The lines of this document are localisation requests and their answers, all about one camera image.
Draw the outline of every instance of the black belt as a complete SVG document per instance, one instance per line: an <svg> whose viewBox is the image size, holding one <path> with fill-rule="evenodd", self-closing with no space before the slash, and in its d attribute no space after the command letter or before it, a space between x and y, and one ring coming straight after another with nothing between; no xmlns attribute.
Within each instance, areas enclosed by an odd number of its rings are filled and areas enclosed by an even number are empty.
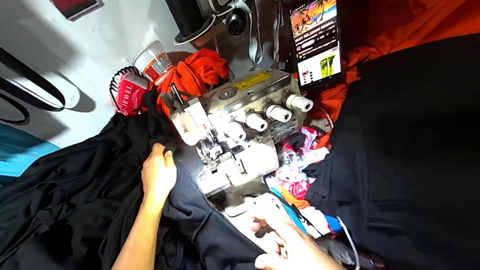
<svg viewBox="0 0 480 270"><path fill-rule="evenodd" d="M61 111L65 108L65 97L53 84L51 84L48 80L46 80L40 74L33 71L27 65L25 65L24 63L16 59L13 55L9 54L7 51L5 51L2 48L0 48L0 62L4 63L7 67L15 71L17 74L27 78L32 83L36 84L37 86L45 90L47 93L51 94L54 98L60 101L62 106L61 107L51 106L45 103L44 101L25 92L18 86L13 85L9 81L5 80L4 78L0 77L0 88L3 91L39 109L48 110L48 111ZM8 120L8 119L0 118L1 121L4 121L6 123L11 123L11 124L22 124L29 120L30 114L22 104L18 103L14 99L9 98L3 94L0 94L0 98L10 103L10 105L14 106L24 116L23 120Z"/></svg>

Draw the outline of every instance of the smartphone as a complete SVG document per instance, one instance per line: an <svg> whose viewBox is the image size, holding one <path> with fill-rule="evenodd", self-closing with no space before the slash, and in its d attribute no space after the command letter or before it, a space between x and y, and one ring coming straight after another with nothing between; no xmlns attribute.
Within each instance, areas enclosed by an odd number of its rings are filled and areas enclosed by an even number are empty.
<svg viewBox="0 0 480 270"><path fill-rule="evenodd" d="M302 91L342 78L336 0L308 0L290 10L293 51Z"/></svg>
<svg viewBox="0 0 480 270"><path fill-rule="evenodd" d="M62 15L69 21L76 21L80 17L104 6L102 0L50 0Z"/></svg>

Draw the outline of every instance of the white wall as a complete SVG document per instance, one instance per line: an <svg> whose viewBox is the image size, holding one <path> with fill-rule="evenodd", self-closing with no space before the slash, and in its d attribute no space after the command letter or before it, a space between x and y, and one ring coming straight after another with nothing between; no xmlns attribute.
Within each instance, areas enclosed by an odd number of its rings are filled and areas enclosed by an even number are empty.
<svg viewBox="0 0 480 270"><path fill-rule="evenodd" d="M113 74L153 40L168 52L196 51L175 46L179 32L165 0L104 0L105 6L76 22L67 21L48 0L0 0L0 47L44 75L66 97L69 110L46 112L26 105L28 125L15 126L59 147L92 137L114 113L108 86ZM271 22L265 26L271 28ZM247 72L248 33L220 34L220 53L236 76ZM262 67L269 67L271 42L265 43ZM185 54L178 53L180 58ZM0 66L0 76L41 90ZM0 100L0 117L12 114Z"/></svg>

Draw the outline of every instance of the blue fabric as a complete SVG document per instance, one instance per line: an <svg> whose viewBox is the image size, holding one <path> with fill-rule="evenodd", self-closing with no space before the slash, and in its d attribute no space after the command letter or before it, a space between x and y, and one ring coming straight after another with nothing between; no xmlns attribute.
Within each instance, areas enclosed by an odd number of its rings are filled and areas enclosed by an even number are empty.
<svg viewBox="0 0 480 270"><path fill-rule="evenodd" d="M273 193L275 193L277 196L279 196L280 198L285 199L285 198L283 198L282 194L278 190L276 190L275 188L272 187L270 190ZM305 227L303 226L303 224L300 222L299 218L297 217L297 214L295 214L295 212L288 206L284 205L283 208L285 208L285 210L287 211L287 213L289 214L290 218L293 220L295 225L297 227L299 227L304 233L308 234L307 230L305 229Z"/></svg>
<svg viewBox="0 0 480 270"><path fill-rule="evenodd" d="M325 214L324 214L324 216L325 216L325 219L327 220L328 224L330 225L330 229L332 229L332 231L334 231L336 233L342 231L342 226L338 222L338 219L336 219L334 217L327 216Z"/></svg>
<svg viewBox="0 0 480 270"><path fill-rule="evenodd" d="M0 124L0 175L20 176L35 160L58 149L27 132Z"/></svg>

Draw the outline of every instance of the machine label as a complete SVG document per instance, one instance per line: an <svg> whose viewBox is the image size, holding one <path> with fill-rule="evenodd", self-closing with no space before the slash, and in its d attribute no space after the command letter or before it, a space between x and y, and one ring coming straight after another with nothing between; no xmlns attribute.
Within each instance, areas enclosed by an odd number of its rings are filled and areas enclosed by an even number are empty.
<svg viewBox="0 0 480 270"><path fill-rule="evenodd" d="M277 143L281 142L284 139L283 135L287 134L288 132L290 132L294 129L295 129L295 126L289 126L289 127L285 128L284 130L280 131L279 133L277 133L275 136L272 136L274 144L277 144Z"/></svg>
<svg viewBox="0 0 480 270"><path fill-rule="evenodd" d="M235 85L236 88L238 88L240 91L243 91L251 86L254 86L255 84L262 82L268 78L271 78L271 75L265 74L265 73L258 73L257 75L248 78L242 82L239 82Z"/></svg>
<svg viewBox="0 0 480 270"><path fill-rule="evenodd" d="M284 134L285 130L291 130L290 127L295 125L297 123L297 119L292 118L290 121L286 123L278 122L276 124L273 124L270 126L270 134L271 135L276 135L277 133L282 133Z"/></svg>

